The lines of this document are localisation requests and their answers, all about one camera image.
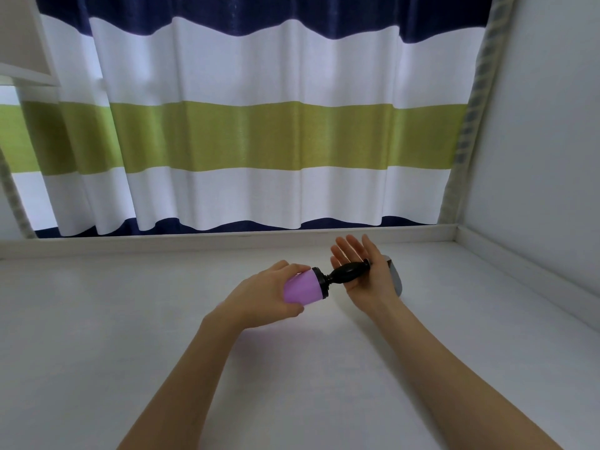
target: left hand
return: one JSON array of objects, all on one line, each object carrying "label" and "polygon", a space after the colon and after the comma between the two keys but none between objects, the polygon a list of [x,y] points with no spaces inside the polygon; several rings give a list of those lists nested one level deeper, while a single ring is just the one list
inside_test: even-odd
[{"label": "left hand", "polygon": [[288,279],[307,270],[310,270],[308,265],[280,260],[240,282],[212,313],[236,325],[240,331],[295,318],[304,307],[299,303],[284,302],[283,286]]}]

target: white wall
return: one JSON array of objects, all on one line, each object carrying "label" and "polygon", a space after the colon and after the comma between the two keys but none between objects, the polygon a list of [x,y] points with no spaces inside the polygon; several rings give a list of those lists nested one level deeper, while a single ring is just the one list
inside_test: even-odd
[{"label": "white wall", "polygon": [[19,240],[21,238],[23,236],[13,216],[13,211],[10,209],[2,186],[0,186],[0,241]]},{"label": "white wall", "polygon": [[464,223],[600,295],[600,0],[517,0]]}]

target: white table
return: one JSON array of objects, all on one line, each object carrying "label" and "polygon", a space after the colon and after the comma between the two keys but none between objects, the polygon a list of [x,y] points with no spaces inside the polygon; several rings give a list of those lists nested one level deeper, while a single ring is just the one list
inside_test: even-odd
[{"label": "white table", "polygon": [[[565,449],[600,442],[600,334],[453,242],[382,246],[405,302]],[[113,449],[202,317],[285,258],[328,248],[0,262],[0,448]],[[343,288],[299,318],[245,332],[205,449],[439,449],[394,354]]]}]

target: curtain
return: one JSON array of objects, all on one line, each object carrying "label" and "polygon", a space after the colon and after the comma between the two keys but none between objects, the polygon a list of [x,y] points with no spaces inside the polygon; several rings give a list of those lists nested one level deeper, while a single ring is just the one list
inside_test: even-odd
[{"label": "curtain", "polygon": [[491,0],[37,0],[0,87],[38,236],[435,224]]}]

